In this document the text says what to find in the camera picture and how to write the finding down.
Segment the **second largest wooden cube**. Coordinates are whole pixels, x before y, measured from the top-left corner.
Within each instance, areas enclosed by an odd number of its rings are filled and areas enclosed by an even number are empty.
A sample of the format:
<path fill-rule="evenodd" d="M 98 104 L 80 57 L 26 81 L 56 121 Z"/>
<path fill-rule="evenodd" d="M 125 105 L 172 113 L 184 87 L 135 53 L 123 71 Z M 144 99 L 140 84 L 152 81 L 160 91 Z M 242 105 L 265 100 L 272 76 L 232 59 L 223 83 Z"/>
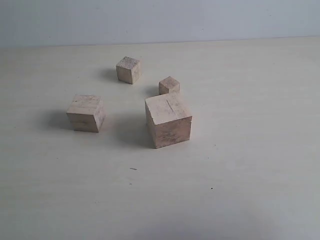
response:
<path fill-rule="evenodd" d="M 76 94 L 66 111 L 74 131 L 98 133 L 105 120 L 100 96 Z"/>

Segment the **smallest wooden cube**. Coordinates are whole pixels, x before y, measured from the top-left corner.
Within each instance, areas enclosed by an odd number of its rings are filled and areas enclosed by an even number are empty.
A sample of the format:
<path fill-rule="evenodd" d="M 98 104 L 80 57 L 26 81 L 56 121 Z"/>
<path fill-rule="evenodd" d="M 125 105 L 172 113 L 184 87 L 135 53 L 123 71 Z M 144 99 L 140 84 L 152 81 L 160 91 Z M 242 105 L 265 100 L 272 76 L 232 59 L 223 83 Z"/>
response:
<path fill-rule="evenodd" d="M 158 92 L 160 95 L 180 92 L 180 82 L 169 76 L 158 83 Z"/>

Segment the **third largest wooden cube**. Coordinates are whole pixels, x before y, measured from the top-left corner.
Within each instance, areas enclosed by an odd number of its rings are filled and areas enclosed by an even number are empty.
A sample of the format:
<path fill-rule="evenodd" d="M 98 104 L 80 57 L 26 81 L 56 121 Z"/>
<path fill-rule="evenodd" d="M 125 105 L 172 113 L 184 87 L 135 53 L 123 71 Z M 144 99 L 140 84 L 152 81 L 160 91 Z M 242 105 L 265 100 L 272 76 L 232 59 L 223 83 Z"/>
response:
<path fill-rule="evenodd" d="M 117 79 L 133 85 L 141 76 L 141 62 L 125 56 L 116 64 Z"/>

